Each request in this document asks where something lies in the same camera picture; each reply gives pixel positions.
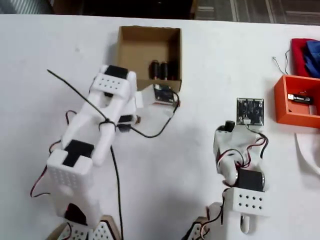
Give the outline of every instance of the white 3d printed robot arm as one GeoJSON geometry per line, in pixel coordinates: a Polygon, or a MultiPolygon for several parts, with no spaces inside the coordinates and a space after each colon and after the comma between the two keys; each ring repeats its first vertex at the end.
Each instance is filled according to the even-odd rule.
{"type": "Polygon", "coordinates": [[[135,123],[136,91],[136,74],[125,68],[104,65],[95,77],[87,99],[103,115],[85,102],[62,137],[62,149],[55,149],[47,161],[58,216],[91,229],[99,224],[102,211],[95,167],[107,158],[117,124],[135,123]],[[81,128],[88,125],[99,126],[96,144],[78,138],[81,128]]]}

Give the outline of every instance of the white plastic part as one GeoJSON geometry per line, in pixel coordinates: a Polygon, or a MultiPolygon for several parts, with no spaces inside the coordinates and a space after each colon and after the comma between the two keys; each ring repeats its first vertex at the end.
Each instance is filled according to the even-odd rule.
{"type": "MultiPolygon", "coordinates": [[[[101,67],[103,73],[108,68],[107,65],[101,67]]],[[[124,109],[127,112],[135,112],[136,106],[132,104],[137,91],[137,76],[135,72],[129,71],[127,78],[118,78],[114,76],[98,73],[88,96],[88,100],[92,102],[110,121],[118,124],[120,117],[123,115],[124,109]],[[113,94],[107,100],[105,93],[113,94]]],[[[89,103],[85,102],[80,112],[74,116],[70,122],[65,134],[62,137],[62,148],[64,149],[72,139],[78,140],[78,132],[84,126],[91,124],[97,125],[103,122],[103,116],[94,109],[89,103]]],[[[95,145],[92,154],[92,161],[95,166],[101,166],[106,159],[110,146],[115,138],[115,126],[111,123],[105,123],[100,126],[100,139],[95,145]]]]}
{"type": "MultiPolygon", "coordinates": [[[[224,193],[224,197],[223,223],[221,224],[221,218],[210,223],[207,226],[210,231],[205,239],[247,240],[249,237],[254,238],[255,227],[252,226],[256,225],[258,229],[259,220],[271,213],[269,193],[232,187],[224,193]]],[[[220,202],[214,202],[209,206],[210,219],[218,215],[221,205],[220,202]]]]}
{"type": "Polygon", "coordinates": [[[126,99],[130,93],[130,83],[128,80],[98,73],[93,81],[91,89],[121,96],[126,99]]]}
{"type": "MultiPolygon", "coordinates": [[[[244,125],[236,125],[232,132],[216,130],[214,133],[213,153],[215,156],[222,154],[228,149],[238,150],[243,158],[244,162],[248,162],[247,146],[254,144],[259,135],[250,132],[244,125]]],[[[260,147],[252,147],[249,152],[251,156],[251,164],[247,170],[254,170],[261,172],[263,175],[263,190],[266,191],[270,187],[269,171],[263,160],[260,158],[260,147]]],[[[238,178],[238,171],[236,169],[236,163],[241,163],[241,156],[235,152],[230,151],[221,160],[217,171],[222,174],[225,181],[233,186],[238,178]]]]}
{"type": "Polygon", "coordinates": [[[268,192],[253,191],[232,187],[225,193],[224,206],[244,215],[268,217],[270,215],[270,197],[268,192]]]}
{"type": "Polygon", "coordinates": [[[200,238],[200,228],[201,228],[200,223],[194,224],[187,240],[196,240],[196,239],[200,238]]]}
{"type": "Polygon", "coordinates": [[[80,156],[73,167],[63,165],[68,152],[55,149],[47,161],[51,183],[51,196],[56,214],[64,218],[69,204],[83,212],[89,227],[95,227],[102,212],[93,181],[93,162],[80,156]]]}
{"type": "MultiPolygon", "coordinates": [[[[71,225],[71,236],[69,240],[115,240],[109,226],[106,222],[101,221],[96,227],[95,231],[91,228],[85,227],[83,225],[70,222],[71,225]]],[[[58,240],[63,240],[70,235],[70,228],[67,225],[62,233],[60,234],[58,240]]]]}
{"type": "Polygon", "coordinates": [[[63,165],[68,152],[55,149],[47,161],[48,173],[54,184],[68,186],[75,192],[87,192],[93,185],[93,163],[85,156],[80,156],[74,167],[63,165]]]}
{"type": "Polygon", "coordinates": [[[71,226],[71,236],[70,236],[70,227],[66,225],[57,240],[66,239],[68,236],[70,236],[68,240],[86,240],[89,232],[90,231],[92,232],[90,228],[85,227],[83,225],[79,225],[74,222],[69,222],[69,224],[71,226]]]}
{"type": "Polygon", "coordinates": [[[317,164],[319,155],[316,154],[319,148],[320,134],[296,133],[295,136],[304,161],[317,175],[320,175],[320,167],[317,164]]]}
{"type": "MultiPolygon", "coordinates": [[[[133,115],[132,121],[136,121],[136,74],[129,71],[126,79],[118,78],[104,74],[107,68],[107,65],[101,67],[102,72],[98,73],[94,79],[87,99],[115,125],[123,114],[133,115]],[[105,96],[105,93],[112,94],[112,97],[105,96]]],[[[89,228],[95,228],[102,217],[99,190],[93,178],[94,169],[101,166],[107,159],[116,129],[111,123],[100,125],[100,137],[98,140],[94,138],[94,141],[89,140],[87,133],[92,134],[93,128],[98,133],[98,125],[104,121],[105,118],[85,102],[78,114],[70,121],[62,136],[61,147],[65,149],[71,140],[93,144],[95,148],[91,158],[80,156],[75,165],[69,167],[63,165],[68,153],[56,149],[47,161],[51,180],[50,192],[56,214],[64,218],[68,206],[76,205],[85,215],[89,228]]]]}

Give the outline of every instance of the red fabric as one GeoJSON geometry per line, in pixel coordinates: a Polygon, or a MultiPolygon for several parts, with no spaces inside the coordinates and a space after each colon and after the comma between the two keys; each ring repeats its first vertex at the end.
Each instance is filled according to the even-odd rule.
{"type": "Polygon", "coordinates": [[[310,77],[305,67],[304,48],[307,41],[314,41],[309,38],[293,38],[291,39],[291,51],[293,58],[293,70],[294,74],[302,77],[310,77]]]}

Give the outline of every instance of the circuit board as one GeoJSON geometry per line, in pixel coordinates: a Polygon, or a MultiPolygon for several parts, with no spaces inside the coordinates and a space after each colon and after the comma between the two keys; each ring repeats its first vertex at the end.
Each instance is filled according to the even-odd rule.
{"type": "Polygon", "coordinates": [[[264,125],[265,101],[257,98],[236,99],[237,125],[264,125]]]}

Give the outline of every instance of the cable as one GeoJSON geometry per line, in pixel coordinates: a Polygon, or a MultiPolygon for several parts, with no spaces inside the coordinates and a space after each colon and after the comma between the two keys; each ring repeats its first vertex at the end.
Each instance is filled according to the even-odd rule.
{"type": "Polygon", "coordinates": [[[48,73],[52,74],[53,76],[55,76],[57,79],[61,80],[62,82],[64,82],[66,85],[68,85],[73,91],[75,91],[83,100],[85,100],[88,104],[90,104],[95,110],[98,111],[99,114],[101,114],[101,116],[104,118],[104,122],[106,124],[112,124],[114,125],[114,130],[116,130],[117,125],[113,122],[110,121],[109,118],[106,117],[106,115],[104,115],[104,113],[102,111],[100,111],[99,108],[97,108],[91,101],[89,101],[85,96],[83,96],[74,86],[72,86],[69,82],[67,82],[67,80],[63,79],[62,77],[60,77],[59,75],[55,74],[53,71],[47,69],[48,73]]]}
{"type": "Polygon", "coordinates": [[[284,71],[281,70],[278,60],[275,56],[272,57],[273,61],[275,62],[276,66],[278,67],[278,69],[280,70],[280,72],[284,75],[288,75],[289,73],[287,72],[287,68],[289,65],[289,61],[288,61],[288,53],[290,52],[290,49],[288,51],[285,52],[285,67],[284,67],[284,71]]]}
{"type": "Polygon", "coordinates": [[[70,232],[69,232],[69,235],[66,236],[65,238],[62,238],[62,240],[68,240],[72,236],[72,227],[71,227],[70,223],[67,222],[66,224],[69,226],[70,232]]]}
{"type": "Polygon", "coordinates": [[[115,156],[115,152],[114,152],[112,145],[110,146],[110,150],[111,150],[112,160],[113,160],[113,164],[114,164],[116,182],[117,182],[117,188],[118,188],[118,208],[119,208],[119,218],[120,218],[121,240],[124,240],[124,225],[123,225],[122,212],[121,212],[120,177],[119,177],[119,171],[118,171],[118,167],[117,167],[116,156],[115,156]]]}
{"type": "Polygon", "coordinates": [[[208,225],[208,224],[210,224],[210,223],[213,223],[213,222],[217,221],[217,220],[220,218],[220,216],[222,216],[223,211],[224,211],[224,205],[225,205],[225,198],[222,197],[222,205],[220,206],[220,212],[219,212],[219,214],[218,214],[214,219],[209,220],[209,221],[206,221],[206,222],[204,222],[204,223],[201,224],[201,228],[200,228],[200,238],[201,238],[202,240],[205,240],[204,236],[205,236],[206,234],[208,234],[209,231],[210,231],[210,229],[209,229],[209,230],[204,234],[204,228],[205,228],[205,226],[208,225]]]}
{"type": "Polygon", "coordinates": [[[138,129],[134,128],[133,126],[130,126],[130,129],[132,129],[133,131],[135,131],[136,133],[140,134],[141,136],[144,136],[145,138],[147,139],[153,139],[153,138],[156,138],[158,137],[160,134],[162,134],[162,132],[165,130],[166,126],[168,125],[168,123],[170,122],[170,120],[173,118],[173,116],[175,115],[179,105],[180,105],[180,98],[179,98],[179,95],[170,89],[170,91],[176,96],[177,98],[177,101],[175,103],[175,107],[174,107],[174,110],[172,112],[172,115],[171,117],[169,117],[169,119],[166,121],[166,123],[164,124],[164,126],[162,127],[162,129],[160,130],[160,132],[158,132],[157,134],[155,135],[146,135],[144,134],[143,132],[139,131],[138,129]]]}
{"type": "Polygon", "coordinates": [[[45,175],[47,169],[48,169],[48,167],[47,167],[47,165],[46,165],[46,166],[44,167],[42,173],[41,173],[40,176],[38,177],[38,179],[37,179],[37,180],[35,181],[35,183],[33,184],[32,188],[31,188],[31,190],[30,190],[30,197],[31,197],[31,198],[37,198],[37,197],[40,197],[40,196],[42,196],[42,195],[50,195],[50,192],[43,192],[43,193],[39,193],[39,194],[33,196],[33,192],[34,192],[34,190],[35,190],[38,182],[39,182],[39,181],[42,179],[42,177],[45,175]]]}
{"type": "Polygon", "coordinates": [[[226,155],[226,153],[228,153],[230,151],[236,151],[241,156],[242,164],[237,162],[237,167],[243,167],[245,165],[245,159],[244,159],[244,156],[241,154],[241,152],[239,150],[237,150],[237,149],[230,148],[230,149],[225,150],[223,153],[220,154],[220,156],[219,156],[219,158],[217,159],[217,162],[216,162],[218,168],[220,167],[220,162],[221,162],[222,158],[226,155]]]}
{"type": "Polygon", "coordinates": [[[74,113],[75,115],[77,115],[76,111],[73,110],[68,110],[65,112],[65,120],[66,120],[66,124],[69,125],[70,121],[69,121],[69,117],[68,117],[68,113],[74,113]]]}
{"type": "MultiPolygon", "coordinates": [[[[69,125],[69,117],[68,117],[68,113],[71,112],[71,113],[74,113],[74,114],[77,114],[77,112],[73,111],[73,110],[68,110],[66,111],[65,113],[65,120],[66,120],[66,124],[69,125]]],[[[61,143],[61,140],[58,140],[58,141],[55,141],[54,143],[52,143],[50,146],[49,146],[49,156],[52,154],[52,148],[56,145],[56,144],[59,144],[61,143]]],[[[35,183],[33,184],[31,190],[30,190],[30,197],[31,198],[37,198],[37,197],[40,197],[42,195],[50,195],[50,192],[43,192],[43,193],[39,193],[37,195],[34,195],[33,196],[33,192],[36,188],[36,186],[38,185],[38,183],[40,182],[40,180],[43,178],[43,176],[45,175],[45,173],[47,172],[47,165],[44,167],[44,169],[42,170],[42,173],[40,174],[40,176],[38,177],[38,179],[35,181],[35,183]]]]}
{"type": "Polygon", "coordinates": [[[289,61],[288,61],[288,53],[290,52],[290,49],[288,51],[285,52],[285,68],[284,68],[284,72],[289,75],[289,73],[287,72],[287,67],[289,65],[289,61]]]}
{"type": "Polygon", "coordinates": [[[251,156],[250,156],[249,150],[250,150],[252,147],[262,146],[262,145],[265,144],[266,142],[267,142],[266,139],[263,138],[263,137],[261,137],[261,138],[257,139],[257,141],[255,141],[255,144],[251,144],[251,145],[249,145],[249,146],[246,147],[246,153],[247,153],[247,156],[248,156],[248,162],[247,162],[245,165],[242,166],[243,168],[247,168],[247,167],[250,166],[251,156]]]}
{"type": "Polygon", "coordinates": [[[260,153],[260,158],[263,159],[263,157],[264,157],[264,152],[265,152],[265,150],[266,150],[266,148],[267,148],[267,146],[268,146],[268,144],[269,144],[269,139],[267,138],[266,135],[262,134],[261,132],[257,132],[257,131],[251,130],[251,129],[249,128],[249,125],[246,125],[245,127],[246,127],[246,129],[248,129],[250,132],[252,132],[252,133],[254,133],[254,134],[258,134],[258,135],[260,135],[262,138],[265,139],[265,145],[263,146],[263,148],[262,148],[262,150],[261,150],[261,153],[260,153]]]}
{"type": "Polygon", "coordinates": [[[55,141],[54,143],[52,143],[49,147],[49,154],[52,154],[52,148],[56,145],[61,143],[61,140],[55,141]]]}
{"type": "Polygon", "coordinates": [[[281,70],[280,66],[279,66],[279,63],[277,61],[277,58],[275,56],[272,57],[273,61],[275,62],[276,66],[278,67],[278,69],[280,70],[280,72],[283,74],[283,75],[286,75],[286,73],[284,71],[281,70]]]}

